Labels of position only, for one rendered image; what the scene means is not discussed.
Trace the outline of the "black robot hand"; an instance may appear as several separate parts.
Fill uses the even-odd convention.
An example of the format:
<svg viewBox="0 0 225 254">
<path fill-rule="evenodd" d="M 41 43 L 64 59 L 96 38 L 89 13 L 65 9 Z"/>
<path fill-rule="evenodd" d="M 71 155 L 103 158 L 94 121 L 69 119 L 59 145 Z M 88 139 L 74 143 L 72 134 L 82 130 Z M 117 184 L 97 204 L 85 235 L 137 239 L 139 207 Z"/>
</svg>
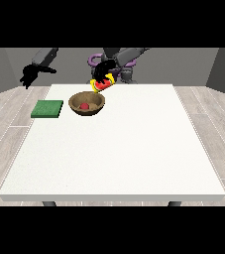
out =
<svg viewBox="0 0 225 254">
<path fill-rule="evenodd" d="M 29 88 L 40 72 L 56 73 L 56 70 L 48 66 L 29 64 L 23 68 L 23 76 L 20 81 Z"/>
<path fill-rule="evenodd" d="M 117 77 L 118 71 L 117 71 L 117 63 L 115 60 L 108 60 L 99 63 L 94 71 L 93 78 L 98 83 L 103 83 L 105 79 L 107 79 L 107 74 L 111 73 L 114 78 Z"/>
</svg>

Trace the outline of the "brown wooden bowl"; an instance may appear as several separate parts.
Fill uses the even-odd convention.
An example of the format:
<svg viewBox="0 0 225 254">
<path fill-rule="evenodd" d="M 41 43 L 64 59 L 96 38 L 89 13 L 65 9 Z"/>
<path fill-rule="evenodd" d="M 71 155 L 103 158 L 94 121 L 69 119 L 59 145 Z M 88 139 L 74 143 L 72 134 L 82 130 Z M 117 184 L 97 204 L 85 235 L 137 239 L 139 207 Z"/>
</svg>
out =
<svg viewBox="0 0 225 254">
<path fill-rule="evenodd" d="M 105 105 L 105 97 L 93 91 L 82 91 L 74 94 L 68 101 L 69 107 L 78 115 L 92 116 Z"/>
</svg>

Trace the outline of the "green square pad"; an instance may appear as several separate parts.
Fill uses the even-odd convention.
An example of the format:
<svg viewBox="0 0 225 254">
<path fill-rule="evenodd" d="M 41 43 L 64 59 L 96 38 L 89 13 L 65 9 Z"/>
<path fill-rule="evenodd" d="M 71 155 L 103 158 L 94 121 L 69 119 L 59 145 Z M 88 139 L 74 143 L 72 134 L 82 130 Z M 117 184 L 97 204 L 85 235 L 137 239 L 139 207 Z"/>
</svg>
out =
<svg viewBox="0 0 225 254">
<path fill-rule="evenodd" d="M 39 100 L 31 113 L 31 117 L 58 118 L 62 105 L 62 100 Z"/>
</svg>

